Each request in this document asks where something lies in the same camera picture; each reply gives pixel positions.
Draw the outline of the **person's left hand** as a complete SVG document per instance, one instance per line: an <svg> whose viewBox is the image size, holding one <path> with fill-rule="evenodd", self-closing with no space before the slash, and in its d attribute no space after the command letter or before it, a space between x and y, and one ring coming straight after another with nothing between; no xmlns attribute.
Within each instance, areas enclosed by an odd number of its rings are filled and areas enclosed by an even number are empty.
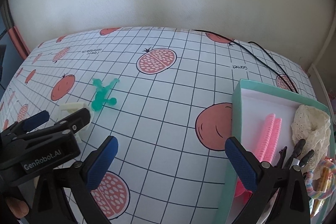
<svg viewBox="0 0 336 224"><path fill-rule="evenodd" d="M29 207L25 201L9 198L6 203L16 218L23 218L29 213Z"/></svg>

